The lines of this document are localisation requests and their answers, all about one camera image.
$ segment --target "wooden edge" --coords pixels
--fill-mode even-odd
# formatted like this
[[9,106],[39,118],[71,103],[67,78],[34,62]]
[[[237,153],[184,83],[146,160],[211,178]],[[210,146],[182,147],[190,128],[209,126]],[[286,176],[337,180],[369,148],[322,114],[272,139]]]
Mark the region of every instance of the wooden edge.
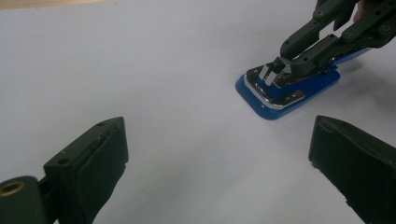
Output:
[[109,1],[113,0],[0,0],[0,10],[24,7],[57,7]]

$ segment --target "black mechanical part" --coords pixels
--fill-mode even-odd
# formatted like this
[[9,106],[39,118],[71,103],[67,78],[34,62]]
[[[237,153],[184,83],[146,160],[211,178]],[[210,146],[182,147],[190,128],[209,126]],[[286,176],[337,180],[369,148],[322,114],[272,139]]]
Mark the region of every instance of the black mechanical part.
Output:
[[0,184],[0,223],[92,223],[128,161],[123,118],[102,121],[45,165],[46,176]]
[[314,75],[326,70],[334,58],[358,49],[382,48],[393,39],[396,35],[396,1],[385,0],[346,28],[340,37],[328,35],[319,41],[320,31],[331,22],[334,21],[335,31],[349,21],[357,2],[318,0],[313,19],[291,35],[280,49],[281,57],[291,61],[294,76]]
[[365,223],[396,223],[396,148],[338,119],[318,116],[309,160]]

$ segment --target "blue object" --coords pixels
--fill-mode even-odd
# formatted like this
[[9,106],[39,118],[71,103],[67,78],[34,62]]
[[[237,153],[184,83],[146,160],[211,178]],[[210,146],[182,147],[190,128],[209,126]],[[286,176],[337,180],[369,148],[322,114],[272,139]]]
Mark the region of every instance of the blue object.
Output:
[[340,74],[334,70],[330,70],[325,75],[316,74],[312,77],[308,77],[302,81],[293,83],[287,87],[279,88],[273,85],[266,86],[265,84],[261,87],[268,93],[268,95],[277,98],[280,97],[281,92],[291,92],[292,90],[300,90],[304,93],[304,98],[291,104],[287,105],[282,109],[273,109],[265,105],[256,95],[252,92],[246,84],[246,75],[241,76],[235,84],[239,94],[247,101],[247,103],[256,111],[256,113],[264,119],[278,119],[296,107],[302,105],[315,95],[326,90],[331,85],[335,84],[340,78]]
[[[358,49],[335,58],[325,74],[318,73],[284,87],[277,87],[274,83],[267,86],[259,77],[249,77],[250,70],[237,80],[235,87],[259,116],[264,119],[279,119],[335,84],[340,79],[340,74],[336,71],[337,64],[354,59],[368,50],[370,49]],[[279,103],[285,102],[285,99],[289,100],[290,97],[296,98],[279,106]]]

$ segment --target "silver metal part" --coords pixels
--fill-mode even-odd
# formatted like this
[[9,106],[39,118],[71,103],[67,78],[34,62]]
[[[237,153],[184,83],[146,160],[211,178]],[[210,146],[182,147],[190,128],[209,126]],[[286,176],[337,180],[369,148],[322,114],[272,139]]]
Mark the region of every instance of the silver metal part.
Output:
[[301,81],[301,80],[303,80],[303,79],[305,79],[307,77],[310,77],[310,76],[297,77],[297,76],[294,76],[292,74],[287,74],[287,75],[282,74],[282,75],[277,76],[276,79],[273,81],[273,83],[274,83],[274,85],[276,87],[281,88],[281,87],[290,85],[290,84],[292,84],[294,82]]
[[278,59],[280,59],[280,61],[285,65],[280,73],[275,73],[271,68],[265,65],[259,74],[260,79],[263,80],[267,86],[271,86],[271,84],[273,84],[275,80],[279,79],[279,77],[287,76],[291,73],[290,60],[282,57],[279,57]]
[[257,83],[256,78],[248,78],[248,75],[244,76],[245,85],[250,91],[259,99],[265,106],[274,110],[282,110],[288,105],[292,105],[305,98],[305,93],[302,91],[295,91],[280,99],[274,99],[269,96],[265,90]]

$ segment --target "white table surface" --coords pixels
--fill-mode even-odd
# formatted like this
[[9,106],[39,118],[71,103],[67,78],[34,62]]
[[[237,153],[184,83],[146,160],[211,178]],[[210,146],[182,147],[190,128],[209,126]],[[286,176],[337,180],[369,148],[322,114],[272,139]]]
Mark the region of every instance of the white table surface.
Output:
[[362,223],[308,158],[316,115],[396,146],[395,41],[278,120],[235,81],[271,62],[313,0],[120,0],[0,11],[0,181],[123,116],[130,161],[95,223]]

